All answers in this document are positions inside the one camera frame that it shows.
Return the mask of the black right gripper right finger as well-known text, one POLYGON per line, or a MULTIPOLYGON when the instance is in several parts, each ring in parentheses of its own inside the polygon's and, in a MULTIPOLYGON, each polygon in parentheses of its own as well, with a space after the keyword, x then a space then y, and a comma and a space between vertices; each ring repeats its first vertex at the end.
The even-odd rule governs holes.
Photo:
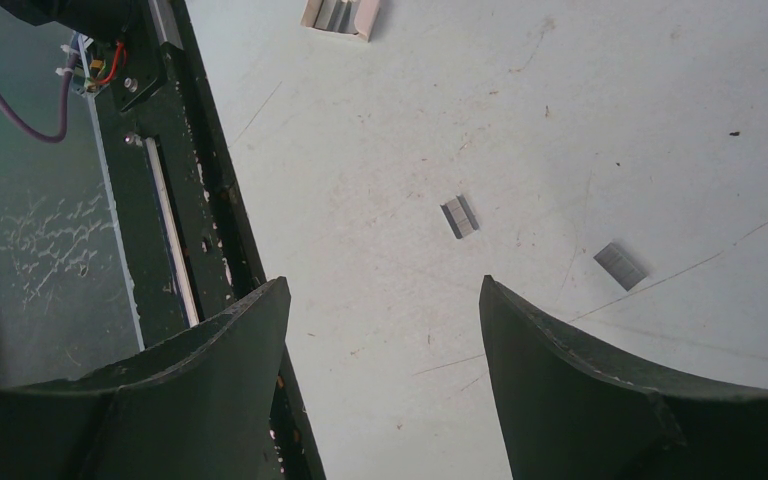
POLYGON ((514 478, 768 479, 768 389, 645 360, 491 276, 479 311, 514 478))

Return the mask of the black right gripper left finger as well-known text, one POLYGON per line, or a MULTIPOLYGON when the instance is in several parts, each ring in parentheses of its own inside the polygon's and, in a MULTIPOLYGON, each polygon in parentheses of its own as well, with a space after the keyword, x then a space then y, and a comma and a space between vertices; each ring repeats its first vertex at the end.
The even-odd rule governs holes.
POLYGON ((291 294, 268 281, 77 380, 0 388, 0 479, 253 479, 291 294))

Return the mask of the silver staple strip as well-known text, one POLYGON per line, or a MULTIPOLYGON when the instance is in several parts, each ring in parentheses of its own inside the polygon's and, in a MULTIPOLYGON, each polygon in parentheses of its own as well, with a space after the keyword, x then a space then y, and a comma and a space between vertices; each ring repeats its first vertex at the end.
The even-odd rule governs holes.
POLYGON ((442 204, 441 210, 457 240, 462 240, 479 230, 477 218, 464 195, 457 195, 442 204))
POLYGON ((594 260, 626 292, 648 277, 646 266, 617 241, 603 247, 594 260))

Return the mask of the staple box tray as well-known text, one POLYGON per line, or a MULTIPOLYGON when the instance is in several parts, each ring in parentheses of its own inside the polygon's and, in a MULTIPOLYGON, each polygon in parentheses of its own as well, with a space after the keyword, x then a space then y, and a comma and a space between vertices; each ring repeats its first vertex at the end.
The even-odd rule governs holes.
POLYGON ((300 25, 335 38, 368 43, 381 4, 380 0, 309 0, 300 25))

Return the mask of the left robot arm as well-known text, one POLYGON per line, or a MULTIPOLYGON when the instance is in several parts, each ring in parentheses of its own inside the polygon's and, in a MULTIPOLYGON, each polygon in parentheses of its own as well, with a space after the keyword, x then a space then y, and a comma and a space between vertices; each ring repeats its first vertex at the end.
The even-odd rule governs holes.
POLYGON ((142 17, 137 0, 0 0, 0 7, 32 26, 57 23, 94 40, 120 39, 142 17))

